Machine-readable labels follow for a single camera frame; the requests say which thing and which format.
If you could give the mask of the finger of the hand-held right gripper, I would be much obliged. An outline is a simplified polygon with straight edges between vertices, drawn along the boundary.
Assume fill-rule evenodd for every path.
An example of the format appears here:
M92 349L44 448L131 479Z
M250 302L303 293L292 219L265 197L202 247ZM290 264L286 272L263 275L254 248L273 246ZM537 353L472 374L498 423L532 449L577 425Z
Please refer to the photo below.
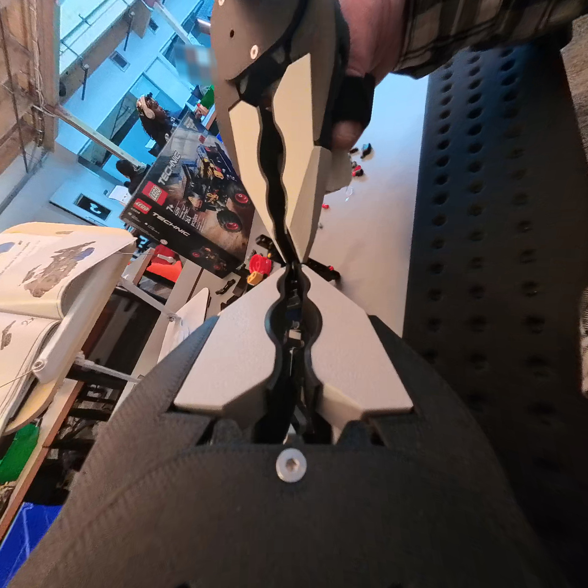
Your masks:
M283 229L277 227L283 194L277 186L276 164L262 155L263 122L259 107L239 101L229 110L236 164L240 179L261 218L262 224L285 264L295 260Z
M332 162L331 152L315 143L311 54L287 67L273 96L273 117L283 143L284 226L296 259L306 263Z

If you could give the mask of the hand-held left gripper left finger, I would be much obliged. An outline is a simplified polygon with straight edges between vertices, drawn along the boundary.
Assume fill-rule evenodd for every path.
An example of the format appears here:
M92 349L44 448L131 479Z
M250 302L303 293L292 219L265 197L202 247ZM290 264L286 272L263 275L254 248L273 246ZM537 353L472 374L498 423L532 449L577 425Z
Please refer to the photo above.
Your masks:
M199 443L283 443L288 435L288 269L218 314L173 401L207 419Z

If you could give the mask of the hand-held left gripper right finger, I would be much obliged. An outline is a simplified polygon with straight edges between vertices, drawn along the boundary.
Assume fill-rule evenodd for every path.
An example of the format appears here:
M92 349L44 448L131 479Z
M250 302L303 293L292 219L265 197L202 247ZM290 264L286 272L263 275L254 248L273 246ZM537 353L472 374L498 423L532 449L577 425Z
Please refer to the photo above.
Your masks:
M307 299L320 317L310 345L319 382L317 412L337 439L350 422L374 416L408 414L411 400L368 314L340 290L304 266Z

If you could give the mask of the pile of small toy pins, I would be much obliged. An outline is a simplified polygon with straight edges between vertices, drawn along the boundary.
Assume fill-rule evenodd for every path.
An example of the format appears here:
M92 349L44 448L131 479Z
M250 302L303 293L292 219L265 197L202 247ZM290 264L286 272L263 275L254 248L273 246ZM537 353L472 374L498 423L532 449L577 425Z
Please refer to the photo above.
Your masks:
M345 187L352 185L354 179L361 179L364 176L364 169L354 158L359 153L357 148L350 151L335 150L332 155L329 175L327 177L325 197L329 194L343 191Z

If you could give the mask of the toy car chassis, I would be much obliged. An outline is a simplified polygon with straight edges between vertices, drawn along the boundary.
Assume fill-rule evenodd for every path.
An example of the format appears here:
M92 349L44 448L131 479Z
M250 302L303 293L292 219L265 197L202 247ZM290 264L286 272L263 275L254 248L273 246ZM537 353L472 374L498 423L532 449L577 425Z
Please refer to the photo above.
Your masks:
M312 259L287 262L274 239L261 234L255 244L273 263L245 297L247 336L244 374L239 377L241 419L256 445L282 445L293 428L309 443L327 443L333 423L320 412L329 390L315 349L325 320L311 298L310 271L332 282L340 275Z

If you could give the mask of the person's right forearm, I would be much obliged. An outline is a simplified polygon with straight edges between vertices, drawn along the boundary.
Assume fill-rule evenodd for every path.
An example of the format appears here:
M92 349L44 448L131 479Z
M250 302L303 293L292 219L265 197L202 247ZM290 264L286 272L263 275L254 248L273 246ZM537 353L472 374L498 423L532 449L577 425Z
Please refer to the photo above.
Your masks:
M568 32L587 1L406 1L393 73L420 78L466 48L518 45Z

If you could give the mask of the grey desk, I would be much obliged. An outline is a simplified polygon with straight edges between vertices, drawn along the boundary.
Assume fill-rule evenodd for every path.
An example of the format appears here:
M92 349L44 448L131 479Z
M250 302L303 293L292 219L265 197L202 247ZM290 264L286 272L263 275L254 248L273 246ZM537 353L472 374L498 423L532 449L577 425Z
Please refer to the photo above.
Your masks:
M364 176L325 198L311 258L333 265L340 288L369 315L402 335L428 80L388 75L374 94L359 143L372 153Z

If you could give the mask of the person's right hand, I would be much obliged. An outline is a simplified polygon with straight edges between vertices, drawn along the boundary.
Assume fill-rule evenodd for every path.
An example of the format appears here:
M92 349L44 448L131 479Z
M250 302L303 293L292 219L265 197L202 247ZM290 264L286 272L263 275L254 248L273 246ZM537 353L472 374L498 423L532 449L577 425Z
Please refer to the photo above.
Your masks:
M349 151L369 125L375 86L398 64L406 1L339 1L349 29L345 79L337 96L340 120L332 147Z

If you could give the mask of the black toy set box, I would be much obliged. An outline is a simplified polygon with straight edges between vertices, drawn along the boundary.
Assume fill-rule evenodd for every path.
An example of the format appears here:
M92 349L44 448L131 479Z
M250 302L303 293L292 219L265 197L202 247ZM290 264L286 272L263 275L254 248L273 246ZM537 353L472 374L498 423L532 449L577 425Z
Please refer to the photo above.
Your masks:
M219 277L243 265L254 204L224 144L187 112L121 221Z

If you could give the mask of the red floor bin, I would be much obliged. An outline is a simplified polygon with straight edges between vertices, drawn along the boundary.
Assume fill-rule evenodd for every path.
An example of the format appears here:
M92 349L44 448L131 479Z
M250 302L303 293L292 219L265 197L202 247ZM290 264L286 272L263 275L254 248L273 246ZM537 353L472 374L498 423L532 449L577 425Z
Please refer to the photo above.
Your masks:
M175 283L182 269L182 262L178 254L174 253L167 246L159 244L154 250L146 271Z

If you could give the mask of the black perforated pad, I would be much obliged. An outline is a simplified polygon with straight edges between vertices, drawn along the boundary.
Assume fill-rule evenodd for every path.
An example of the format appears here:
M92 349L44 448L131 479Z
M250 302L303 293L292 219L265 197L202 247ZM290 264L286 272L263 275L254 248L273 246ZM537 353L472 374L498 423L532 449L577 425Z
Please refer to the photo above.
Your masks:
M403 337L460 395L573 587L587 587L587 163L552 40L428 78Z

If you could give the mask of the green storage bin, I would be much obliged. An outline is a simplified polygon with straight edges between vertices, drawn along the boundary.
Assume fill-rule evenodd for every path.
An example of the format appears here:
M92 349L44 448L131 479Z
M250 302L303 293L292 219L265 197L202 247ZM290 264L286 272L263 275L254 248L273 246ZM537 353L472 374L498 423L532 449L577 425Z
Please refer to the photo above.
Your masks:
M17 431L1 459L1 486L18 480L38 443L39 435L40 427L36 423L29 423Z

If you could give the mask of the blue tagged storage bin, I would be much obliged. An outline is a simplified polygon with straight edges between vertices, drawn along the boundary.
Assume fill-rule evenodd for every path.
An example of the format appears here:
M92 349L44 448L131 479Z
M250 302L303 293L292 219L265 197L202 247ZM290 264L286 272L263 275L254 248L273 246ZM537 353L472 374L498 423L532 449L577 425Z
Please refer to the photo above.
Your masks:
M1 587L8 586L61 510L61 505L45 506L26 502L20 506L1 542Z

